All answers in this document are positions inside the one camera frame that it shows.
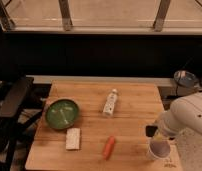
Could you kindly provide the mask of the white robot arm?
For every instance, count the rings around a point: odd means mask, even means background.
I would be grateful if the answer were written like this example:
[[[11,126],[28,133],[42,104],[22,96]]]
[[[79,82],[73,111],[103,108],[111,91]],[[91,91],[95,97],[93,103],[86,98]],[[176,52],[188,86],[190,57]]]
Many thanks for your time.
[[[174,139],[185,128],[202,135],[202,93],[175,99],[168,110],[145,127],[145,134],[147,137]]]

